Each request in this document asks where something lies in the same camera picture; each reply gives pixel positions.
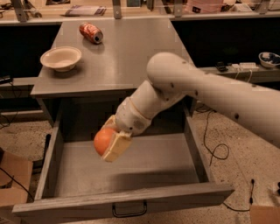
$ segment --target bowl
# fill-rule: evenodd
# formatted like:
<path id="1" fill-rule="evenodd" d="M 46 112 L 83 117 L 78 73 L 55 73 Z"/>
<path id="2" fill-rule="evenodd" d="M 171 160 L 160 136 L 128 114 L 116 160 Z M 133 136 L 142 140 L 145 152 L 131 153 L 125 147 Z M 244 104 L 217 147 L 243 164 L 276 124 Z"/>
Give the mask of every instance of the bowl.
<path id="1" fill-rule="evenodd" d="M 60 46 L 45 52 L 40 61 L 43 66 L 58 72 L 67 72 L 81 59 L 81 51 L 71 46 Z"/>
<path id="2" fill-rule="evenodd" d="M 275 67 L 280 65 L 280 56 L 273 52 L 261 52 L 259 59 L 263 67 Z"/>

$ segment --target floor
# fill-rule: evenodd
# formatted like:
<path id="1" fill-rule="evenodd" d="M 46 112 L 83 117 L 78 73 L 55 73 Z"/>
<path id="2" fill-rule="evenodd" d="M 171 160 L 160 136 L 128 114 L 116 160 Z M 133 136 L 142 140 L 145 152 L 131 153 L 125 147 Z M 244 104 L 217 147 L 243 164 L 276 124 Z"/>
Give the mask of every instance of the floor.
<path id="1" fill-rule="evenodd" d="M 7 115 L 9 119 L 12 119 L 13 116 L 14 114 Z M 277 194 L 277 183 L 280 182 L 280 150 L 219 113 L 200 108 L 194 113 L 193 118 L 209 164 L 212 159 L 210 169 L 215 181 L 229 183 L 235 189 L 225 203 L 236 210 L 248 210 L 253 179 L 255 181 L 252 192 L 253 205 L 279 207 L 280 196 Z M 43 157 L 46 134 L 51 132 L 52 129 L 41 112 L 18 113 L 9 127 L 0 129 L 0 147 L 5 151 L 36 161 Z M 203 144 L 205 134 L 206 146 L 211 151 L 217 144 L 226 144 L 229 147 L 227 159 L 221 160 L 211 156 Z M 225 148 L 219 148 L 215 151 L 215 156 L 224 158 L 227 153 Z M 30 187 L 32 194 L 36 192 L 38 179 L 39 175 L 32 177 Z M 236 212 L 222 204 L 176 212 L 149 213 L 135 218 L 91 220 L 79 223 L 105 224 L 113 222 L 115 224 L 249 224 L 251 220 L 250 212 Z"/>

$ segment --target red can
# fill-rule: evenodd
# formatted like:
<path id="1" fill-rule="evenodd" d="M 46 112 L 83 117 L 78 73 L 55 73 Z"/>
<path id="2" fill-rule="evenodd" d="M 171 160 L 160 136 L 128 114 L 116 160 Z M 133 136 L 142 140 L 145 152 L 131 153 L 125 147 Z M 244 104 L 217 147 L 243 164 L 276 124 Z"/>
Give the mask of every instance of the red can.
<path id="1" fill-rule="evenodd" d="M 91 43 L 99 45 L 103 39 L 102 31 L 95 25 L 88 22 L 80 25 L 80 34 L 88 39 Z"/>

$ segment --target black cable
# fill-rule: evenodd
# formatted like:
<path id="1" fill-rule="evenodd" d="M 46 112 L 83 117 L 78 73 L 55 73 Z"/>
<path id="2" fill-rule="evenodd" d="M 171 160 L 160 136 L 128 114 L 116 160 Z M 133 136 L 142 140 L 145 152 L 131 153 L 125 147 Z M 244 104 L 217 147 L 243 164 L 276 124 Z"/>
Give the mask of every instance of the black cable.
<path id="1" fill-rule="evenodd" d="M 198 107 L 195 109 L 195 111 L 199 114 L 202 114 L 202 113 L 206 113 L 208 111 L 212 110 L 211 108 L 209 108 L 208 106 L 206 106 L 205 104 L 203 104 L 202 106 Z"/>
<path id="2" fill-rule="evenodd" d="M 226 208 L 234 211 L 234 212 L 237 212 L 237 213 L 246 213 L 246 212 L 249 212 L 250 209 L 235 209 L 235 208 L 232 208 L 231 206 L 227 205 L 225 202 L 222 203 Z"/>
<path id="3" fill-rule="evenodd" d="M 9 84 L 11 85 L 11 91 L 12 91 L 12 93 L 13 93 L 15 99 L 19 98 L 19 97 L 21 96 L 21 94 L 23 93 L 23 90 L 20 89 L 19 87 L 15 87 L 15 86 L 12 84 L 12 82 L 9 82 Z M 16 90 L 19 90 L 19 94 L 18 94 L 18 95 L 16 95 L 15 89 L 16 89 Z M 0 130 L 3 129 L 3 128 L 9 127 L 9 126 L 12 124 L 12 122 L 15 120 L 15 118 L 16 118 L 17 115 L 18 115 L 18 111 L 17 111 L 17 113 L 11 118 L 11 120 L 9 120 L 7 116 L 1 115 L 1 113 L 0 113 L 0 118 L 3 117 L 3 118 L 6 120 L 6 122 L 7 122 L 7 124 L 4 124 L 4 123 L 0 122 L 0 125 L 1 125 Z"/>
<path id="4" fill-rule="evenodd" d="M 229 147 L 224 144 L 224 143 L 220 143 L 218 144 L 214 149 L 213 151 L 210 150 L 209 147 L 207 147 L 206 145 L 206 138 L 207 138 L 207 129 L 208 129 L 208 125 L 209 125 L 209 116 L 210 114 L 212 113 L 215 113 L 216 111 L 212 110 L 211 108 L 206 108 L 204 110 L 201 110 L 202 108 L 204 108 L 205 105 L 202 105 L 201 107 L 197 108 L 196 109 L 196 112 L 197 113 L 206 113 L 206 112 L 209 112 L 208 115 L 207 115 L 207 119 L 206 119 L 206 128 L 205 128 L 205 132 L 204 132 L 204 136 L 203 136 L 203 144 L 205 145 L 206 149 L 210 152 L 210 154 L 212 155 L 211 156 L 211 159 L 210 159 L 210 165 L 212 164 L 212 160 L 213 158 L 217 158 L 217 159 L 221 159 L 221 160 L 226 160 L 229 156 Z M 225 157 L 217 157 L 216 155 L 214 155 L 214 153 L 216 152 L 216 150 L 221 147 L 221 146 L 225 146 L 226 149 L 227 149 L 227 155 Z M 252 189 L 251 189 L 251 193 L 250 193 L 250 199 L 249 199 L 249 203 L 252 205 L 253 204 L 253 190 L 254 190 L 254 184 L 255 184 L 255 180 L 254 179 L 251 179 L 251 184 L 252 184 Z M 249 212 L 250 209 L 235 209 L 235 208 L 232 208 L 231 206 L 229 206 L 228 204 L 226 204 L 225 202 L 222 203 L 226 208 L 234 211 L 234 212 L 238 212 L 238 213 L 246 213 L 246 212 Z"/>
<path id="5" fill-rule="evenodd" d="M 13 181 L 15 181 L 18 185 L 20 185 L 27 193 L 28 195 L 31 197 L 32 201 L 34 201 L 33 196 L 30 194 L 30 192 L 22 185 L 20 184 L 18 181 L 16 181 L 6 170 L 4 170 L 3 168 L 0 167 L 0 170 L 3 171 L 9 178 L 11 178 Z"/>
<path id="6" fill-rule="evenodd" d="M 206 149 L 209 151 L 209 153 L 211 154 L 211 159 L 210 159 L 210 166 L 212 164 L 212 161 L 213 161 L 213 158 L 217 158 L 217 159 L 220 159 L 220 160 L 226 160 L 229 156 L 229 147 L 228 145 L 224 144 L 224 143 L 220 143 L 218 144 L 214 149 L 213 151 L 211 151 L 211 149 L 207 146 L 206 144 L 206 141 L 207 141 L 207 130 L 208 130 L 208 125 L 209 125 L 209 116 L 214 113 L 215 111 L 214 110 L 211 110 L 208 115 L 207 115 L 207 119 L 206 119 L 206 127 L 205 127 L 205 132 L 204 132 L 204 136 L 203 136 L 203 144 L 204 146 L 206 147 Z M 214 153 L 216 152 L 216 150 L 218 148 L 220 148 L 221 146 L 224 146 L 227 150 L 227 155 L 225 157 L 218 157 L 216 156 Z"/>

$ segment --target open drawer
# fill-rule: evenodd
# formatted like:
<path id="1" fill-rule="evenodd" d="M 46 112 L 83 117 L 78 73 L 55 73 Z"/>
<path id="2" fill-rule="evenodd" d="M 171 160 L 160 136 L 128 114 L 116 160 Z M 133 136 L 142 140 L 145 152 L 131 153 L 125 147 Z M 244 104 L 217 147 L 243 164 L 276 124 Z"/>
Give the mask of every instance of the open drawer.
<path id="1" fill-rule="evenodd" d="M 125 97 L 61 101 L 35 202 L 15 205 L 29 223 L 63 223 L 222 203 L 233 188 L 213 182 L 184 101 L 157 115 L 114 163 L 101 160 L 93 136 Z"/>

